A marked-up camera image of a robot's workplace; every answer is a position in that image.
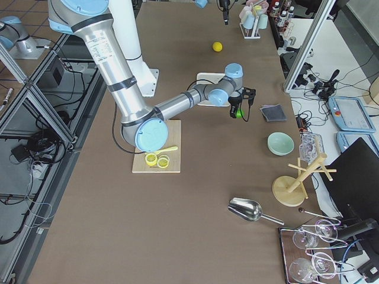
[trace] yellow ball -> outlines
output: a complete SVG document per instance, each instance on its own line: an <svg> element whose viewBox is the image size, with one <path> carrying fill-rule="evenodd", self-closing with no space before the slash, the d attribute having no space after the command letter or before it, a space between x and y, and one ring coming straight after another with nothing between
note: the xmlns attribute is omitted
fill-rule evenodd
<svg viewBox="0 0 379 284"><path fill-rule="evenodd" d="M212 49L216 52L220 52L222 51L223 49L223 45L221 44L221 42L219 41L215 41L213 44L212 44Z"/></svg>

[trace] yellow spoon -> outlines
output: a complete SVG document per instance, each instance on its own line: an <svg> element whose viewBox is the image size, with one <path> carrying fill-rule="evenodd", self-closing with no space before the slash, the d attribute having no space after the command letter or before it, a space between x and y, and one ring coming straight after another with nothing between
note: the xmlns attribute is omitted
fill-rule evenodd
<svg viewBox="0 0 379 284"><path fill-rule="evenodd" d="M147 155L148 155L148 154L159 155L159 154L161 154L161 153L163 153L163 152L175 151L175 150L177 150L177 149L178 149L178 146L172 146L172 147L168 147L168 148L165 148L165 149L160 149L160 150L155 151L155 152L148 152L148 153L146 153L146 154L147 154Z"/></svg>

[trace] gray cloth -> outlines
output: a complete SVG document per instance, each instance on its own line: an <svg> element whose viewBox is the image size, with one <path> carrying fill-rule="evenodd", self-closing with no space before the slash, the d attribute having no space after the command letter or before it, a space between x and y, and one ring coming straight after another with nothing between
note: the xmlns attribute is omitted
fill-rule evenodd
<svg viewBox="0 0 379 284"><path fill-rule="evenodd" d="M267 122L287 120L281 105L263 105L260 110Z"/></svg>

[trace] metal scoop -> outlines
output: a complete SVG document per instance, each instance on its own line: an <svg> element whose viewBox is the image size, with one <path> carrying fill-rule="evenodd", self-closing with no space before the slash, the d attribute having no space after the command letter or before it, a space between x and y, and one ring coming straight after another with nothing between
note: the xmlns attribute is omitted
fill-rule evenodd
<svg viewBox="0 0 379 284"><path fill-rule="evenodd" d="M236 215L250 222L258 221L262 217L282 226L284 225L282 220L263 214L261 205L254 200L235 197L229 202L227 208Z"/></svg>

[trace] monitor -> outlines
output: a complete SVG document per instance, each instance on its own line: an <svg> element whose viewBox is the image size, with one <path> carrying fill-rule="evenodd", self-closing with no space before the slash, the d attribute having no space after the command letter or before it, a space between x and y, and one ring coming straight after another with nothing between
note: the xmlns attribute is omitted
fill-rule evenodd
<svg viewBox="0 0 379 284"><path fill-rule="evenodd" d="M343 219L379 222L379 157L359 138L330 166L333 181L322 177ZM379 267L379 230L357 235L370 260Z"/></svg>

